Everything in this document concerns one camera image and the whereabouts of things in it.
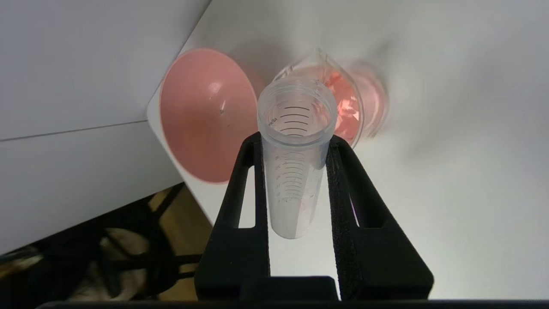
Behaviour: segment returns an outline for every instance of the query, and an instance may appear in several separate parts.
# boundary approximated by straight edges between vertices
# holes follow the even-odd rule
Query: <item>pink liquid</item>
[[[360,97],[352,82],[331,67],[314,66],[295,69],[291,76],[305,76],[324,80],[332,91],[338,109],[335,134],[354,146],[361,134],[373,136],[381,125],[385,107],[385,93],[379,81],[367,68],[353,68],[349,75],[354,79]]]

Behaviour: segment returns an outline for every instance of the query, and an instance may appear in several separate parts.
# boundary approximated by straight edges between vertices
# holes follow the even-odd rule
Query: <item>floor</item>
[[[156,209],[170,190],[171,188],[158,192],[151,199],[150,207]],[[186,186],[181,189],[160,222],[176,255],[204,252],[210,237],[211,224]],[[192,271],[196,266],[185,265],[180,271]],[[171,289],[160,294],[160,299],[197,300],[193,278],[179,280]]]

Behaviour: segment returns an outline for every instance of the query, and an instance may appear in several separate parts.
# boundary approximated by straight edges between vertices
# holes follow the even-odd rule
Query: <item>pink plastic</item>
[[[229,56],[201,48],[181,55],[166,74],[164,136],[179,164],[198,179],[227,182],[242,141],[257,132],[257,96],[265,84],[247,72]]]

